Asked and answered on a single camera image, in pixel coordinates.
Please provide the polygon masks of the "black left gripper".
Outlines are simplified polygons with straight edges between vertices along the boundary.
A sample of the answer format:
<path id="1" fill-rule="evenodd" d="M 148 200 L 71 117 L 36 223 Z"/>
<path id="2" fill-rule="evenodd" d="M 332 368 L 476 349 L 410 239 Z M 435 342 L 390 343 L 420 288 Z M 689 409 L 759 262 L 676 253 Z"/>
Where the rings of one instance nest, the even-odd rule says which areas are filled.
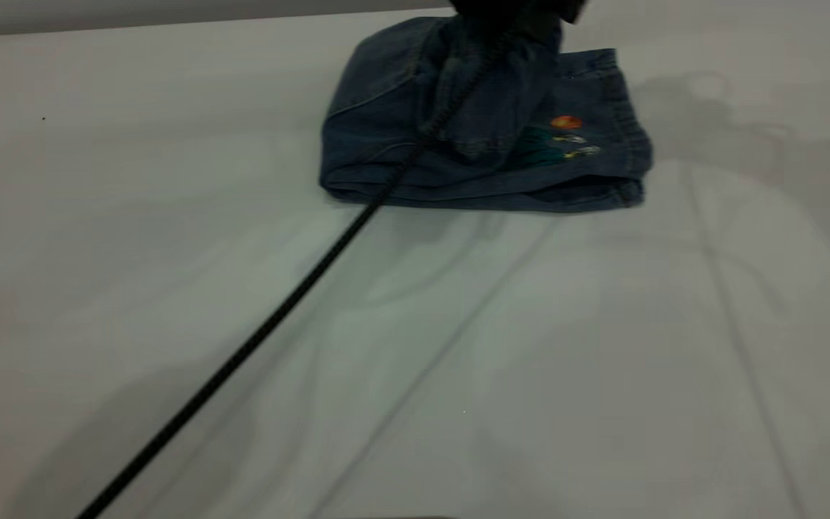
<path id="1" fill-rule="evenodd" d="M 459 17 L 488 26 L 573 24 L 586 1 L 451 1 Z"/>

